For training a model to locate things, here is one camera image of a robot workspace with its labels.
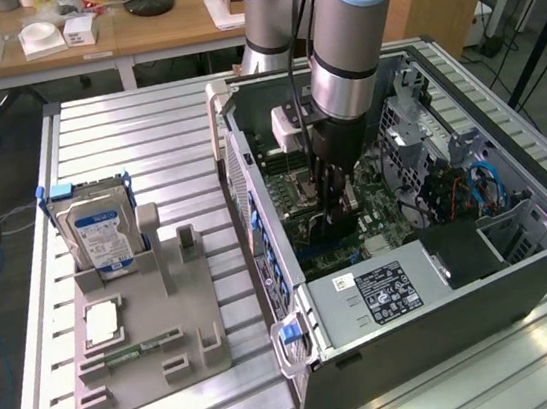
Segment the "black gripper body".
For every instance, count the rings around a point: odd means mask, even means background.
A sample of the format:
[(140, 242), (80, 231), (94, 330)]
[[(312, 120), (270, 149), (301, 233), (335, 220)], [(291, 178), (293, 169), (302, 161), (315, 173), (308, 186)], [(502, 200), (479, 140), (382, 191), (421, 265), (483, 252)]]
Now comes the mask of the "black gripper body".
[(352, 121), (329, 118), (313, 125), (311, 141), (315, 157), (314, 178), (318, 182), (324, 170), (333, 167), (351, 176), (361, 157), (367, 122), (364, 115)]

